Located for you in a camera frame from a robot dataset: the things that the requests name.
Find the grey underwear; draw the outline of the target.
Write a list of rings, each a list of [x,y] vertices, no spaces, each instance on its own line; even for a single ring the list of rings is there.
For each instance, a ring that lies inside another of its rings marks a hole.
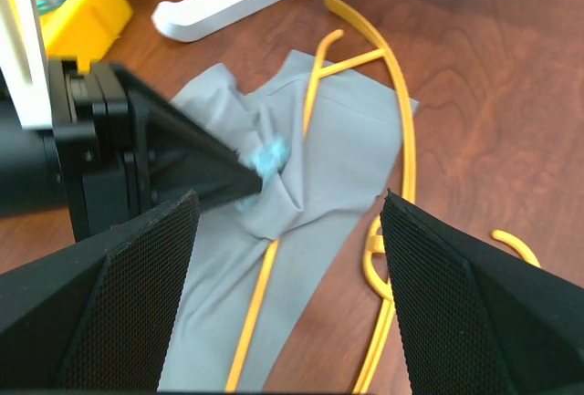
[[[280,70],[243,94],[222,64],[174,104],[243,159],[281,139],[290,156],[249,202],[203,213],[159,381],[162,391],[222,390],[264,252],[279,247],[238,387],[259,390],[308,300],[357,221],[381,191],[402,145],[394,91],[348,70],[318,85],[303,108],[311,55],[291,51]]]

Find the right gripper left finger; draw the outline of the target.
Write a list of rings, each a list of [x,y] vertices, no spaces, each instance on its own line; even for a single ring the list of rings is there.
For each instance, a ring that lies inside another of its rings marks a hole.
[[[1,276],[5,390],[154,390],[193,251],[193,192]]]

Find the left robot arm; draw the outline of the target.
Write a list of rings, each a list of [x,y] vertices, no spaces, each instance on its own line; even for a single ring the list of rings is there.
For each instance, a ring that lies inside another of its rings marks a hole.
[[[258,193],[233,149],[124,66],[48,64],[49,128],[26,130],[1,99],[1,214],[65,207],[84,240],[195,192],[205,210]]]

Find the yellow hanger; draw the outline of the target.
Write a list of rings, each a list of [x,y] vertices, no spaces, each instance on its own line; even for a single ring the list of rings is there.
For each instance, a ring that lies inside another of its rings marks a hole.
[[[225,387],[263,385],[273,361],[345,240],[393,164],[402,164],[402,196],[416,197],[414,103],[399,62],[381,33],[341,0],[326,8],[370,43],[369,52],[326,61],[336,30],[314,56],[291,52],[246,101],[257,112],[259,144],[283,136],[283,171],[241,213],[263,244],[261,265]]]

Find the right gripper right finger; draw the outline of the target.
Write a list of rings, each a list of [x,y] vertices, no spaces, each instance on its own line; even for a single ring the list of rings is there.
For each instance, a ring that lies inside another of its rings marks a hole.
[[[582,392],[580,286],[395,193],[381,224],[413,392]]]

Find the light blue clothespin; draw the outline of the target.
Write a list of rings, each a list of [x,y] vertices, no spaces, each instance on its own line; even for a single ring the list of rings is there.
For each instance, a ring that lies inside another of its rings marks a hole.
[[[286,166],[291,150],[286,139],[276,135],[266,143],[261,143],[253,149],[240,149],[238,160],[247,168],[254,170],[260,177],[262,185],[259,193],[246,196],[235,203],[235,209],[243,213],[251,209],[259,200],[263,190],[270,181]]]

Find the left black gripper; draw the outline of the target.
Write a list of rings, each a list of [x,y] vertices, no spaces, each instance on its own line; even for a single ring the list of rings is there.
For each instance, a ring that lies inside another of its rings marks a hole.
[[[48,62],[52,132],[76,239],[193,191],[206,211],[262,189],[255,170],[123,65]]]

